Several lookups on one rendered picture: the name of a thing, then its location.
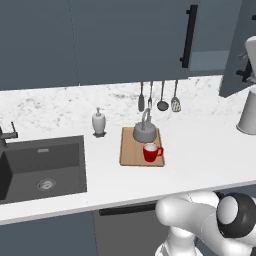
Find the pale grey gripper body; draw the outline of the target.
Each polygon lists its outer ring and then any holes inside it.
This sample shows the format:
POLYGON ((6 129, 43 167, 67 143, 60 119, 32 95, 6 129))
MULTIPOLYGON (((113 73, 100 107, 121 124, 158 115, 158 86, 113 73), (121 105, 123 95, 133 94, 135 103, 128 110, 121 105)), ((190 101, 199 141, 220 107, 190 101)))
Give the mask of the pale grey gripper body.
POLYGON ((250 61, 252 67, 252 73, 247 78, 246 82, 256 84, 256 36, 252 36, 246 40, 245 48, 248 55, 248 60, 250 61))

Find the grey kettle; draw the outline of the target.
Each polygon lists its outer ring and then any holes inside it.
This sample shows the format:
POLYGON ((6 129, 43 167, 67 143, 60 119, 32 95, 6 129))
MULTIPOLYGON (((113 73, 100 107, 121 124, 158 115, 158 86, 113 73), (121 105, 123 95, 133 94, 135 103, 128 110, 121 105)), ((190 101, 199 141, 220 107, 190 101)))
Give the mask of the grey kettle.
POLYGON ((147 108, 133 130, 133 138, 137 142, 150 143, 156 139, 156 126, 151 122, 151 110, 147 108))

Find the red mug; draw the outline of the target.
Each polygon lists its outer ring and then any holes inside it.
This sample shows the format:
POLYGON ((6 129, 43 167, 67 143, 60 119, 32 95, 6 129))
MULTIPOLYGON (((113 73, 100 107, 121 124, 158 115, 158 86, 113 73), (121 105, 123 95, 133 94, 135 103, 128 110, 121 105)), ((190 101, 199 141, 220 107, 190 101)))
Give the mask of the red mug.
POLYGON ((143 146, 143 155, 147 162, 154 162, 157 157, 163 155, 163 151, 164 149, 155 143, 146 143, 143 146))

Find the wooden tray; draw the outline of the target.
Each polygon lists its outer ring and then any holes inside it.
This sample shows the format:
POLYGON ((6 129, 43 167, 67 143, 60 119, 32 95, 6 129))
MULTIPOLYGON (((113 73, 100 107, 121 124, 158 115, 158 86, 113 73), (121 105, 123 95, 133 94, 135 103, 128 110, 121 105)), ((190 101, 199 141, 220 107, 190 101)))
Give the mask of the wooden tray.
POLYGON ((123 127, 119 163, 121 166, 163 167, 164 156, 158 156, 154 162, 147 162, 143 155, 143 143, 133 138, 133 127, 123 127))

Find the blue-grey base cabinet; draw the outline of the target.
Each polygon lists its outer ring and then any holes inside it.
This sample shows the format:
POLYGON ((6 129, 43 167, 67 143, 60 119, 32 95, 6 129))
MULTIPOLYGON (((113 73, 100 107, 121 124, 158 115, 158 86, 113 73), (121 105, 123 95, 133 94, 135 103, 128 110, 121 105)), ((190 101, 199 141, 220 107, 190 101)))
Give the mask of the blue-grey base cabinet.
POLYGON ((0 226, 0 256, 97 256, 91 212, 0 226))

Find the hanging slotted turner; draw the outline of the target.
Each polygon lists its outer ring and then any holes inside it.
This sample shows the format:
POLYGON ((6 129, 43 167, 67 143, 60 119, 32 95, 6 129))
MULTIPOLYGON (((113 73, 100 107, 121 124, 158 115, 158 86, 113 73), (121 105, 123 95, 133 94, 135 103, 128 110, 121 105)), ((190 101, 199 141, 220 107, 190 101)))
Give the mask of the hanging slotted turner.
POLYGON ((181 111, 181 104, 179 99, 177 98, 176 95, 173 95, 172 99, 171 99, 171 109, 173 112, 180 112, 181 111))

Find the hanging ladle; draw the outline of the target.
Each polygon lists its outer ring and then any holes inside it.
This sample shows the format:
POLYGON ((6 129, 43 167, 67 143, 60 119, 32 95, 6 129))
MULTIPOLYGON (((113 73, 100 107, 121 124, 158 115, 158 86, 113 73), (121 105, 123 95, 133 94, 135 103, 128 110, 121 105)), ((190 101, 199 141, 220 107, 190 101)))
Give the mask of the hanging ladle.
POLYGON ((162 80, 161 98, 160 98, 160 101, 157 103, 157 108, 160 111, 166 111, 169 108, 169 104, 163 100, 164 85, 165 85, 165 81, 162 80))

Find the hanging fork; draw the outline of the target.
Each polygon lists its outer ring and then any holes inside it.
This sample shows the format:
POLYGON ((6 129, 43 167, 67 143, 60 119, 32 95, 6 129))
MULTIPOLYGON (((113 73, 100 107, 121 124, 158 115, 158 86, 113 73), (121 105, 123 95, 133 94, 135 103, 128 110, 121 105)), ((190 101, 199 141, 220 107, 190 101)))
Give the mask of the hanging fork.
POLYGON ((152 109, 152 88, 153 88, 153 81, 150 81, 150 93, 149 93, 149 99, 148 99, 148 108, 152 109))

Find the hanging spatula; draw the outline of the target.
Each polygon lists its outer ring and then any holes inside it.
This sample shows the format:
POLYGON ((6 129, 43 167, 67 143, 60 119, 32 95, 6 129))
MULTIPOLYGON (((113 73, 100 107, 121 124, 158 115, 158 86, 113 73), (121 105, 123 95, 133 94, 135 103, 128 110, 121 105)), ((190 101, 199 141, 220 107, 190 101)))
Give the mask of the hanging spatula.
POLYGON ((143 112, 144 108, 145 108, 145 100, 144 100, 144 95, 143 95, 143 86, 144 86, 144 83, 140 82, 140 95, 139 95, 139 99, 138 99, 138 110, 140 112, 143 112))

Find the white soap dispenser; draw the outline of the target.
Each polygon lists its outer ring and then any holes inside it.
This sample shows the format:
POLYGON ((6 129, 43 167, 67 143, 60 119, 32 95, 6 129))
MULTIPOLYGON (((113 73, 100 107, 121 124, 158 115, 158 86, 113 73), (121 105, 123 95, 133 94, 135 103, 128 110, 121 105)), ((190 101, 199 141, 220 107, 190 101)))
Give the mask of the white soap dispenser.
POLYGON ((101 137, 105 134, 106 117, 100 112, 99 107, 96 108, 96 113, 92 116, 92 126, 96 137, 101 137))

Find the grey dishwasher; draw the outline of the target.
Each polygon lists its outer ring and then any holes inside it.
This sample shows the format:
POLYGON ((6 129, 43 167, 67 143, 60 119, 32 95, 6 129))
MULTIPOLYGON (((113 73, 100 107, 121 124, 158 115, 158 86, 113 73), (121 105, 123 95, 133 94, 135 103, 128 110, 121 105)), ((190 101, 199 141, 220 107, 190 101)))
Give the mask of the grey dishwasher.
POLYGON ((94 225, 98 256, 154 256, 168 234, 155 210, 112 216, 96 210, 94 225))

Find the dark grey sink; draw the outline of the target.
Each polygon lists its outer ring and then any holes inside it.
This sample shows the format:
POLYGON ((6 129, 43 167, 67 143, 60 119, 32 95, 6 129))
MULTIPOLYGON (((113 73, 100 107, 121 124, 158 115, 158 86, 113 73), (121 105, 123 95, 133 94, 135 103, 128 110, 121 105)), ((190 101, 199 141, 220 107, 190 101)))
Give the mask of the dark grey sink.
POLYGON ((14 142, 0 149, 0 205, 86 191, 83 136, 14 142))

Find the dark grey tap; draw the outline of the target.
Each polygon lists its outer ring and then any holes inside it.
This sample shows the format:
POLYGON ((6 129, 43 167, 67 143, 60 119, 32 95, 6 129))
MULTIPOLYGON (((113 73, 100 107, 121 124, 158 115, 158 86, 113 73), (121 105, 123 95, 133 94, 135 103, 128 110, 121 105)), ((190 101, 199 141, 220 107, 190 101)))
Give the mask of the dark grey tap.
POLYGON ((9 132, 9 133, 4 133, 2 131, 1 126, 0 126, 0 149, 4 149, 8 146, 7 143, 6 143, 7 139, 16 139, 16 138, 18 138, 18 132, 16 131, 13 122, 11 122, 11 126, 12 126, 13 131, 9 132))

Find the blue-grey wall cabinet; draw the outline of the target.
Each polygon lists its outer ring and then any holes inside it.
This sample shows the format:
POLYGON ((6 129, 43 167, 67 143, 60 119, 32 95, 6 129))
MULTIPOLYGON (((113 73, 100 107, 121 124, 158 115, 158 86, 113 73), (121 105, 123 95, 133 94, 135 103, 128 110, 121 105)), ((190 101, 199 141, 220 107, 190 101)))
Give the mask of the blue-grey wall cabinet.
POLYGON ((242 0, 200 0, 189 75, 222 74, 227 64, 242 0))

